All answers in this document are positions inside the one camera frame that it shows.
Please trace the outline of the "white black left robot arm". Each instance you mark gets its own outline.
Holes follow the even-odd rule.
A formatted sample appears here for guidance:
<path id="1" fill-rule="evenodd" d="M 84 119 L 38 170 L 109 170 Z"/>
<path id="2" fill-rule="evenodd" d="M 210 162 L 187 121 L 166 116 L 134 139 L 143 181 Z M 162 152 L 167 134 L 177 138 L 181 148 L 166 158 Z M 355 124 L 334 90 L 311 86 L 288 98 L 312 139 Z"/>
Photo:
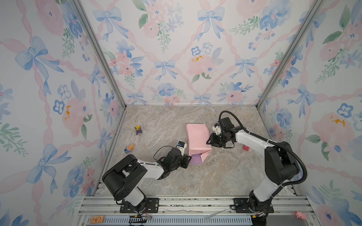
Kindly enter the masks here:
<path id="1" fill-rule="evenodd" d="M 176 147 L 171 147 L 167 156 L 153 163 L 141 161 L 129 154 L 107 170 L 102 181 L 116 202 L 126 201 L 133 207 L 143 207 L 147 197 L 138 188 L 139 182 L 142 179 L 163 180 L 178 168 L 186 169 L 191 159 L 191 156 L 183 154 Z"/>

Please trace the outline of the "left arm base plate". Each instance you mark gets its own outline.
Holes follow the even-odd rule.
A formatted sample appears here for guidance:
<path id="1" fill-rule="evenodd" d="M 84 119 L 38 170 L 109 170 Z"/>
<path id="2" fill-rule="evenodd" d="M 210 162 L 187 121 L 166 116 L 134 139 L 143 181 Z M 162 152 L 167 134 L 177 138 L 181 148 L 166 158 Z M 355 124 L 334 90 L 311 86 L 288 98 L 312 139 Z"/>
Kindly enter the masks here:
<path id="1" fill-rule="evenodd" d="M 130 202 L 122 200 L 120 204 L 120 213 L 158 213 L 159 198 L 145 198 L 137 206 L 133 206 Z"/>

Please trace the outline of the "purple pink wrapping paper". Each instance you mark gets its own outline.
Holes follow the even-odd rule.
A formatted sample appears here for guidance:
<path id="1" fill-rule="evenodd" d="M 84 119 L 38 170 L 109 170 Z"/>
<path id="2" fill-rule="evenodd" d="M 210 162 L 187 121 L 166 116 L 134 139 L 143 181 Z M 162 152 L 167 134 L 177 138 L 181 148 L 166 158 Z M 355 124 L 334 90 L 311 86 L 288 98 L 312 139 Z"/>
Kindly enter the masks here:
<path id="1" fill-rule="evenodd" d="M 211 145 L 207 145 L 210 134 L 205 124 L 187 124 L 190 164 L 202 164 L 212 151 Z"/>

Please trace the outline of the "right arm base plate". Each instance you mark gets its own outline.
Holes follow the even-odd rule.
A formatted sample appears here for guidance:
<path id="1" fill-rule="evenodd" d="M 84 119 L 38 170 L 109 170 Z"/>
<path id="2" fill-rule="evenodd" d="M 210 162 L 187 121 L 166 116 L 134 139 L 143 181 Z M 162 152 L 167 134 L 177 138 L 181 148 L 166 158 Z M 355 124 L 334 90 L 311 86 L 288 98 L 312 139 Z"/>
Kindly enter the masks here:
<path id="1" fill-rule="evenodd" d="M 254 198 L 234 198 L 233 205 L 230 206 L 230 209 L 237 213 L 261 214 L 266 213 L 266 211 L 274 213 L 271 201 L 266 200 L 260 202 L 258 199 Z"/>

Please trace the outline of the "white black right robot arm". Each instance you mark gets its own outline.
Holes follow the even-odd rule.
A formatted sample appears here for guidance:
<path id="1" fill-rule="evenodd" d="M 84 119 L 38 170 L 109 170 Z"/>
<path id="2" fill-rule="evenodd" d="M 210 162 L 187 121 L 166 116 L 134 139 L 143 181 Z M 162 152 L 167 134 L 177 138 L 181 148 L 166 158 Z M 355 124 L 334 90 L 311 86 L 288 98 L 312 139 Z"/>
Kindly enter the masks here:
<path id="1" fill-rule="evenodd" d="M 268 209 L 272 199 L 285 187 L 293 184 L 300 173 L 302 162 L 286 142 L 277 143 L 252 132 L 231 130 L 212 133 L 206 144 L 227 148 L 228 142 L 240 143 L 259 152 L 265 160 L 265 178 L 249 194 L 247 207 L 252 212 Z"/>

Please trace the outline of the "pink pig toy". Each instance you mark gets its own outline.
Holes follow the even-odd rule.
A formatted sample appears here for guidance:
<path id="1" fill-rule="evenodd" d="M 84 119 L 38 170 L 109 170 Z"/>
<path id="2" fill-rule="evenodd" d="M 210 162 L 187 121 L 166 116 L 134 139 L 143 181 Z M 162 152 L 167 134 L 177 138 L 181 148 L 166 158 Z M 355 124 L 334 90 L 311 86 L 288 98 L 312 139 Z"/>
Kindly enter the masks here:
<path id="1" fill-rule="evenodd" d="M 296 211 L 295 216 L 296 216 L 297 219 L 307 220 L 306 215 L 304 213 L 300 212 L 300 211 Z"/>

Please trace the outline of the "orange blue toy figure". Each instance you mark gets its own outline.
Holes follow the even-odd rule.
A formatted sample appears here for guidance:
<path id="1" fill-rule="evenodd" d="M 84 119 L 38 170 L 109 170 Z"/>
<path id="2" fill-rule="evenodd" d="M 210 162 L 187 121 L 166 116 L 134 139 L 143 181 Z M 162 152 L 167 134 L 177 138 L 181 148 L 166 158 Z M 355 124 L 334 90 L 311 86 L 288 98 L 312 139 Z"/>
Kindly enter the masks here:
<path id="1" fill-rule="evenodd" d="M 128 145 L 125 149 L 125 153 L 130 153 L 135 148 L 135 144 Z"/>

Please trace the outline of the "purple yellow toy figure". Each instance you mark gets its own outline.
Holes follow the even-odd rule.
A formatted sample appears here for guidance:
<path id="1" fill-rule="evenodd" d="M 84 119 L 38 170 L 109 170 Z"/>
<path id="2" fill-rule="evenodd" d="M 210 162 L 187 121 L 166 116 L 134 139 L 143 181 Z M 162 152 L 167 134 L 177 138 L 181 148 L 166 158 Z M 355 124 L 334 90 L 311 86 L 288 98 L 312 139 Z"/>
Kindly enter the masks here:
<path id="1" fill-rule="evenodd" d="M 142 129 L 141 129 L 141 126 L 136 126 L 136 127 L 134 127 L 135 129 L 136 129 L 136 135 L 139 135 L 139 134 L 141 134 L 142 133 Z"/>

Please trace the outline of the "orange tag label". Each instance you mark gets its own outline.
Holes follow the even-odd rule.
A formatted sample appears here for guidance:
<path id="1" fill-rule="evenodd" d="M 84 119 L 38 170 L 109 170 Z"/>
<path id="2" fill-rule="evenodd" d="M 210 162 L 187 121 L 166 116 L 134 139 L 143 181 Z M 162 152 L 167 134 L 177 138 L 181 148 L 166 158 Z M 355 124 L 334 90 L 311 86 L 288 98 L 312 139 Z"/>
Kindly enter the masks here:
<path id="1" fill-rule="evenodd" d="M 90 223 L 90 224 L 103 223 L 103 222 L 104 222 L 104 219 L 105 219 L 105 216 L 104 216 L 104 215 L 92 216 L 92 217 L 90 218 L 89 223 Z"/>

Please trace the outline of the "aluminium front rail frame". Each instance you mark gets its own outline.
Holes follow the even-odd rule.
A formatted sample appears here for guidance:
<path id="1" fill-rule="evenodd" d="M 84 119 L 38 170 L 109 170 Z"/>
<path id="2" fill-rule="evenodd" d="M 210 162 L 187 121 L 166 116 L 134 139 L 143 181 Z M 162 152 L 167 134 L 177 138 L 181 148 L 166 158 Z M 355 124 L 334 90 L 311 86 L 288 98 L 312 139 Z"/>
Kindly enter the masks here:
<path id="1" fill-rule="evenodd" d="M 319 226 L 320 222 L 305 196 L 277 196 L 274 213 L 266 219 L 253 218 L 252 213 L 230 209 L 233 196 L 159 196 L 158 213 L 120 213 L 120 205 L 111 196 L 85 198 L 73 225 L 91 226 L 92 216 L 104 215 L 97 226 Z M 307 220 L 297 219 L 295 212 Z"/>

